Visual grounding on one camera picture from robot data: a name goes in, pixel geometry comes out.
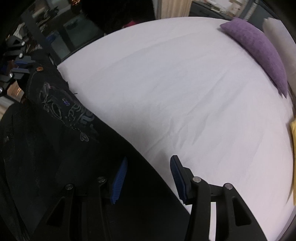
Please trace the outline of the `black embroidered pants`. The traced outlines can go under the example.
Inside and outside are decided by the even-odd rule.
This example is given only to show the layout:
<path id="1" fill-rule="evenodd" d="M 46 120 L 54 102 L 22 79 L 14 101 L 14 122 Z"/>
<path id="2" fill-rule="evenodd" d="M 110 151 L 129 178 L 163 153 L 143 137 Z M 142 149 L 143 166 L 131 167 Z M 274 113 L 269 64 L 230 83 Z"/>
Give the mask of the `black embroidered pants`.
<path id="1" fill-rule="evenodd" d="M 49 54 L 31 58 L 22 101 L 1 119 L 1 240 L 182 240 L 189 213 L 157 171 L 77 99 Z"/>

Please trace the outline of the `purple pillow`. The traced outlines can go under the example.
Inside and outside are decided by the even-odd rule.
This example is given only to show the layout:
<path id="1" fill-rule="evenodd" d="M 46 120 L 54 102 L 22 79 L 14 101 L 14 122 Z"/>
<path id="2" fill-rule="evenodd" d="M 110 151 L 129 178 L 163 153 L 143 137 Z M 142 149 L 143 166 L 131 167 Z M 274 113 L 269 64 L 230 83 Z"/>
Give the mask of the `purple pillow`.
<path id="1" fill-rule="evenodd" d="M 220 25 L 264 69 L 283 96 L 288 94 L 287 74 L 276 48 L 265 34 L 249 22 L 233 18 Z"/>

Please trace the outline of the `dark desk with clutter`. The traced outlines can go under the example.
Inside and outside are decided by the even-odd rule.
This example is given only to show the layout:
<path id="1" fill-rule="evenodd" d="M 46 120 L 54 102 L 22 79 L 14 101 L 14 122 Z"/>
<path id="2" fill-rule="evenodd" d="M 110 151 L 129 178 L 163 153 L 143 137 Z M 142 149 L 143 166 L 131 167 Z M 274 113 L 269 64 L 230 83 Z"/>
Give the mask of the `dark desk with clutter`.
<path id="1" fill-rule="evenodd" d="M 61 63 L 104 33 L 83 13 L 82 1 L 34 1 L 21 14 L 33 39 Z"/>

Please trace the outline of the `beige curtain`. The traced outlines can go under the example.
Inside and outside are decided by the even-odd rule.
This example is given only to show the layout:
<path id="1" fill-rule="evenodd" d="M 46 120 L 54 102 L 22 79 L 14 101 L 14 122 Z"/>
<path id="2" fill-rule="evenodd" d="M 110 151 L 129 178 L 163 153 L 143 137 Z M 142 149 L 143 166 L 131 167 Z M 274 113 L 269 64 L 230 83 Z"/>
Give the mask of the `beige curtain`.
<path id="1" fill-rule="evenodd" d="M 162 0 L 160 18 L 176 18 L 189 16 L 192 0 Z"/>

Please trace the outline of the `white bed sheet mattress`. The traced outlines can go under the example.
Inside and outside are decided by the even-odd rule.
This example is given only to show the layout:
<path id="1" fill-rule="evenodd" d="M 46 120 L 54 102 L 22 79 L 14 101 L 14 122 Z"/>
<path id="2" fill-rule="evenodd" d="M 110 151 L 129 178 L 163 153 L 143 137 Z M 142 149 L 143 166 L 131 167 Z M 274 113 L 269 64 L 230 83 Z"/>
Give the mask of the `white bed sheet mattress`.
<path id="1" fill-rule="evenodd" d="M 208 183 L 231 183 L 268 240 L 294 210 L 293 102 L 220 29 L 171 18 L 107 35 L 59 65 L 78 99 L 129 141 L 171 190 L 170 157 Z"/>

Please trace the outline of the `white pillow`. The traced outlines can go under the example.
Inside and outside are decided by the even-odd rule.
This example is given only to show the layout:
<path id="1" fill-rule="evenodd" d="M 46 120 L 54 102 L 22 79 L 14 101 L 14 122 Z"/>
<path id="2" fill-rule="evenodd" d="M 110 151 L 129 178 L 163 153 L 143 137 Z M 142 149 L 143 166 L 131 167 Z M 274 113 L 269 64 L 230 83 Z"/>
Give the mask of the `white pillow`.
<path id="1" fill-rule="evenodd" d="M 263 32 L 279 53 L 291 88 L 295 87 L 295 42 L 282 21 L 267 18 L 263 21 Z"/>

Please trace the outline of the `yellow pillow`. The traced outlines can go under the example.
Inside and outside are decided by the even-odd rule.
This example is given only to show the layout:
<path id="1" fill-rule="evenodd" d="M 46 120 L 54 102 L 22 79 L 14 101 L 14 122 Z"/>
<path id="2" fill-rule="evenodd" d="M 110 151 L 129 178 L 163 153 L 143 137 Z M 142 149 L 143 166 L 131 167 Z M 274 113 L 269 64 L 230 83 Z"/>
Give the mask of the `yellow pillow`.
<path id="1" fill-rule="evenodd" d="M 296 146 L 296 119 L 294 119 L 291 124 L 290 124 L 290 128 L 291 128 L 291 133 L 292 133 L 292 139 L 293 139 L 293 148 L 295 150 L 295 146 Z"/>

